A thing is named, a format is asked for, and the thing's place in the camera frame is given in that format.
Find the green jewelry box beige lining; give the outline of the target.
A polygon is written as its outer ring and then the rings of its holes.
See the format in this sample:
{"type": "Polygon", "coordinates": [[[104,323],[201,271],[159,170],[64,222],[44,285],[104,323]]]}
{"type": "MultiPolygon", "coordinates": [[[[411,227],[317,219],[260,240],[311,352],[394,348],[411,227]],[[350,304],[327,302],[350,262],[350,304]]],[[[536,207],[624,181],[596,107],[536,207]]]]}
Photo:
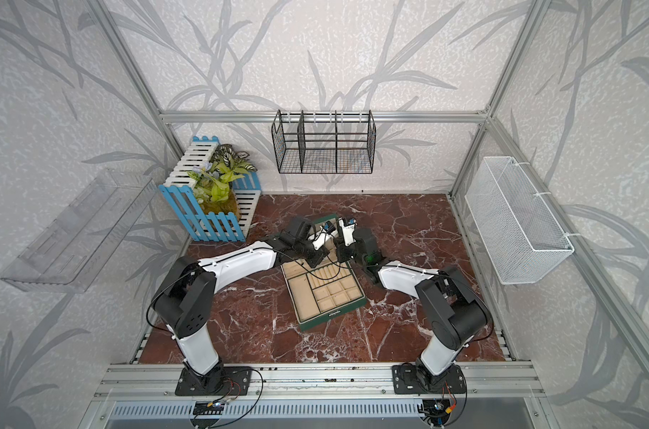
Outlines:
{"type": "MultiPolygon", "coordinates": [[[[338,216],[330,214],[315,221],[315,230],[310,234],[312,239],[326,221],[336,225],[338,216]]],[[[318,267],[309,267],[305,259],[289,260],[282,265],[297,322],[303,331],[309,331],[367,304],[367,297],[351,265],[337,262],[337,237],[338,232],[326,243],[331,253],[318,267]]]]}

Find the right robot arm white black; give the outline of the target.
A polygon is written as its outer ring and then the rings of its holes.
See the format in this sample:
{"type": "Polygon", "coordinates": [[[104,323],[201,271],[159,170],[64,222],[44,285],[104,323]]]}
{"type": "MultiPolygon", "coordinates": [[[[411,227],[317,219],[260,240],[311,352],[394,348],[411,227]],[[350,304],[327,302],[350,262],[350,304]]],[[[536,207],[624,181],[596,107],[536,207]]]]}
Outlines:
{"type": "Polygon", "coordinates": [[[492,323],[492,314],[455,266],[421,269],[385,257],[369,228],[339,229],[337,257],[360,265],[372,284],[421,302],[434,337],[417,360],[417,374],[434,382],[454,366],[460,352],[492,323]]]}

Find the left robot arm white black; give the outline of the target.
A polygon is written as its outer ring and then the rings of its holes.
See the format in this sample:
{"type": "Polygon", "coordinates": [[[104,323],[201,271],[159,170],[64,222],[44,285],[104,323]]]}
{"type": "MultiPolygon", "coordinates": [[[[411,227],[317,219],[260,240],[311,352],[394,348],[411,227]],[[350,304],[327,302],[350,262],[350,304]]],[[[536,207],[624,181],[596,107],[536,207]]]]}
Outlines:
{"type": "Polygon", "coordinates": [[[299,259],[316,267],[328,255],[326,243],[337,236],[327,221],[317,232],[302,216],[276,235],[220,257],[177,259],[149,308],[163,321],[184,357],[183,373],[203,387],[224,382],[223,365],[207,327],[215,294],[240,279],[299,259]]]}

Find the blue white picket fence planter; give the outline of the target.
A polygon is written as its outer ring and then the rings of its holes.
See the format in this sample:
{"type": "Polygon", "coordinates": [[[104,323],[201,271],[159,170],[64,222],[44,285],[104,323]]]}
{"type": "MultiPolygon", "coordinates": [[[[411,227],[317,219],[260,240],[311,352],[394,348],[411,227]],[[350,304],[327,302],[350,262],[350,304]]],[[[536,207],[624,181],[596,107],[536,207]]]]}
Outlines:
{"type": "Polygon", "coordinates": [[[249,154],[218,137],[194,137],[158,187],[194,241],[245,241],[261,186],[249,154]]]}

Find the artificial plant in amber vase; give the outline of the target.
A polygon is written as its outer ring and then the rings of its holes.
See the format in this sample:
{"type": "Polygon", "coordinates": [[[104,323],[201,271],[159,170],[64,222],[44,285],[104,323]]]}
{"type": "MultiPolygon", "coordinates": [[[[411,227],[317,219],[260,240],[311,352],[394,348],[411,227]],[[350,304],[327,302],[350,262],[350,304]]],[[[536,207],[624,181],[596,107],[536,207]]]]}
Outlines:
{"type": "Polygon", "coordinates": [[[187,175],[196,182],[193,195],[204,214],[234,213],[240,219],[232,183],[256,169],[249,162],[248,152],[224,144],[215,150],[208,163],[192,168],[187,175]]]}

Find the white mesh basket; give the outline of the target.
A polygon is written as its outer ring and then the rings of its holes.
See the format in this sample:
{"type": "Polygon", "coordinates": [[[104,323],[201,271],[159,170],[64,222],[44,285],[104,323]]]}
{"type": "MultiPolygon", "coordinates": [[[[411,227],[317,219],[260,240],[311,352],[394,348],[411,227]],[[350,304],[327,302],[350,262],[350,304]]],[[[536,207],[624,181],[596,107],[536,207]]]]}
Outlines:
{"type": "Polygon", "coordinates": [[[539,282],[575,252],[544,193],[513,157],[484,157],[466,202],[502,284],[539,282]]]}

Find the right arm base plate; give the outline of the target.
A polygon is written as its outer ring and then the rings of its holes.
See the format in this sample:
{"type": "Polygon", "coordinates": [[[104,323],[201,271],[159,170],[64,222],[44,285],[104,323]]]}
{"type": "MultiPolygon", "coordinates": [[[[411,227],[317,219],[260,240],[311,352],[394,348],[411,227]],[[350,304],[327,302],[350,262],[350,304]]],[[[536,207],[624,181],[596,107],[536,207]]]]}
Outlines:
{"type": "Polygon", "coordinates": [[[396,394],[463,394],[467,392],[466,377],[457,364],[451,364],[440,375],[433,375],[423,365],[403,363],[392,366],[393,389],[396,394]]]}

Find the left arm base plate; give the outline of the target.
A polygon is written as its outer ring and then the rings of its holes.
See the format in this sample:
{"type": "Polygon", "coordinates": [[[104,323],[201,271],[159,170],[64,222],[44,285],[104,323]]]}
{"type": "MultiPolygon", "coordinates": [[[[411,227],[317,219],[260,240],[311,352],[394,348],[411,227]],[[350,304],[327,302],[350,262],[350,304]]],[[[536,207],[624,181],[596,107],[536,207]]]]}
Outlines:
{"type": "Polygon", "coordinates": [[[187,396],[245,396],[251,383],[249,366],[229,366],[218,363],[206,375],[185,366],[181,372],[174,394],[187,396]]]}

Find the aluminium front rail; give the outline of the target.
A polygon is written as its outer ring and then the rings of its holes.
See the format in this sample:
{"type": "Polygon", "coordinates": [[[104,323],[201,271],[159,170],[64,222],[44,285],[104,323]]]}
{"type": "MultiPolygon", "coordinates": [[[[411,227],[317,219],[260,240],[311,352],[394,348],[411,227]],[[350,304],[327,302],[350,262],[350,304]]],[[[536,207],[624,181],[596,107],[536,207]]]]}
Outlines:
{"type": "MultiPolygon", "coordinates": [[[[472,362],[460,365],[469,398],[544,397],[544,388],[528,361],[472,362]]],[[[390,363],[255,364],[249,393],[267,400],[390,399],[400,383],[390,363]]],[[[174,388],[181,365],[112,365],[94,400],[177,400],[174,388]]]]}

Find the clear acrylic wall shelf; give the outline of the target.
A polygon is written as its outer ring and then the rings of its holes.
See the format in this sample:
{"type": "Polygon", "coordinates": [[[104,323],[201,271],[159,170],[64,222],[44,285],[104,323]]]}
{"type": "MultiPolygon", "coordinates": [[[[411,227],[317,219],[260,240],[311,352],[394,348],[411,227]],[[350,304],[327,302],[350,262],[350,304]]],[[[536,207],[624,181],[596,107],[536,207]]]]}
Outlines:
{"type": "Polygon", "coordinates": [[[84,293],[157,192],[149,176],[102,170],[0,280],[21,291],[84,293]]]}

